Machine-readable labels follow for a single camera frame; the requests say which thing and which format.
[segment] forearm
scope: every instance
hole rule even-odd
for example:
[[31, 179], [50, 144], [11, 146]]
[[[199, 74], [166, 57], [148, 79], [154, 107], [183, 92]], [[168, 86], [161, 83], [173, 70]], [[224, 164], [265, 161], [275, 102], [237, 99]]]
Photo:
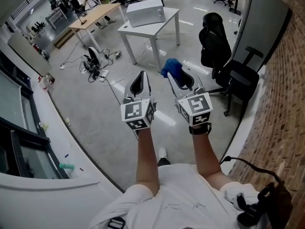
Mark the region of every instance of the forearm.
[[222, 173], [208, 134], [193, 135], [193, 143], [198, 173], [217, 190], [232, 182], [231, 178]]
[[193, 135], [197, 170], [204, 178], [221, 171], [219, 161], [212, 149], [208, 134]]
[[150, 128], [139, 130], [136, 183], [147, 186], [155, 195], [159, 190], [157, 158]]

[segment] power strip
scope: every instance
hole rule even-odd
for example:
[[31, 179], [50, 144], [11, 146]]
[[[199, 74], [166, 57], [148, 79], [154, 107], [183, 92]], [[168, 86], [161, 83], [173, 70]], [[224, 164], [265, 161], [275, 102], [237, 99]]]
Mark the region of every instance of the power strip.
[[102, 75], [100, 76], [100, 82], [103, 83], [103, 81], [105, 80], [106, 76], [108, 75], [109, 70], [103, 70], [102, 71]]

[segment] white sneaker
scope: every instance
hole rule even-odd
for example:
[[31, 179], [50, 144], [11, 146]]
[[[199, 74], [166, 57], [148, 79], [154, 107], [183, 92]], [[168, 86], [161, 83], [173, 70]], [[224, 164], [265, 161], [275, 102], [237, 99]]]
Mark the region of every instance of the white sneaker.
[[109, 24], [115, 23], [115, 22], [116, 22], [116, 20], [114, 20], [114, 19], [110, 19], [110, 20], [108, 21]]
[[167, 151], [164, 147], [159, 148], [159, 159], [167, 158]]

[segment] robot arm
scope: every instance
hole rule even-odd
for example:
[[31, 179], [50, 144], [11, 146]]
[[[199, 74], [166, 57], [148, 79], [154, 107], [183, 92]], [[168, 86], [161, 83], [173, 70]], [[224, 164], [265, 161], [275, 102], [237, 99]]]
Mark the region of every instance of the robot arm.
[[170, 72], [167, 73], [175, 98], [178, 112], [190, 126], [205, 123], [213, 110], [209, 93], [205, 92], [198, 75], [190, 69], [182, 68], [183, 81], [178, 81]]
[[156, 103], [151, 97], [147, 73], [141, 71], [125, 87], [121, 105], [122, 120], [134, 131], [149, 128], [155, 111]]

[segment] white table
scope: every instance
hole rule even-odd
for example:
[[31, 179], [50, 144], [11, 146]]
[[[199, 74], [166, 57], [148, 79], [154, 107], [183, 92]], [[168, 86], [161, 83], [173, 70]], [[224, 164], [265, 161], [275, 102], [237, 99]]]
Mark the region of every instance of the white table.
[[130, 22], [127, 21], [124, 25], [122, 25], [118, 29], [118, 32], [120, 33], [120, 35], [122, 37], [122, 40], [125, 44], [128, 54], [132, 60], [132, 63], [136, 64], [137, 61], [134, 57], [134, 54], [132, 52], [132, 49], [127, 40], [126, 35], [146, 37], [146, 38], [149, 38], [151, 41], [154, 60], [155, 60], [157, 68], [161, 71], [159, 50], [158, 50], [158, 46], [157, 46], [157, 42], [156, 42], [157, 34], [173, 17], [175, 17], [176, 40], [177, 40], [177, 45], [178, 46], [180, 45], [180, 30], [179, 30], [178, 12], [179, 12], [179, 9], [164, 8], [165, 22], [143, 25], [143, 26], [138, 26], [138, 27], [131, 27]]
[[53, 27], [54, 29], [56, 29], [56, 26], [54, 25], [54, 22], [58, 19], [61, 18], [61, 16], [63, 16], [66, 20], [67, 17], [66, 15], [62, 12], [62, 10], [57, 7], [56, 9], [54, 9], [54, 11], [48, 16], [46, 17], [46, 21], [47, 23], [50, 24], [51, 27]]

